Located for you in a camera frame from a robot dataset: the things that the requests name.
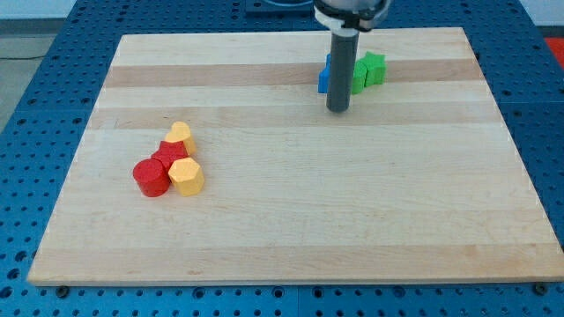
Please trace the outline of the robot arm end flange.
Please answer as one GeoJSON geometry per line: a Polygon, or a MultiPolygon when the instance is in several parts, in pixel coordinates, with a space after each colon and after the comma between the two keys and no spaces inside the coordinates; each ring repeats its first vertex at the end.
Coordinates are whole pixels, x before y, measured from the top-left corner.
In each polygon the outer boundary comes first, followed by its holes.
{"type": "Polygon", "coordinates": [[[392,0],[314,0],[315,19],[332,32],[369,32],[388,16],[392,0]]]}

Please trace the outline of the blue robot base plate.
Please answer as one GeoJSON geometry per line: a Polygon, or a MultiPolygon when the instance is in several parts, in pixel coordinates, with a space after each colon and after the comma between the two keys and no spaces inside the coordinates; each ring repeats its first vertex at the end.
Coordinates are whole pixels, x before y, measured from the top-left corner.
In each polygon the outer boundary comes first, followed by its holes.
{"type": "Polygon", "coordinates": [[[269,14],[308,15],[312,10],[312,0],[245,0],[245,14],[250,17],[269,14]]]}

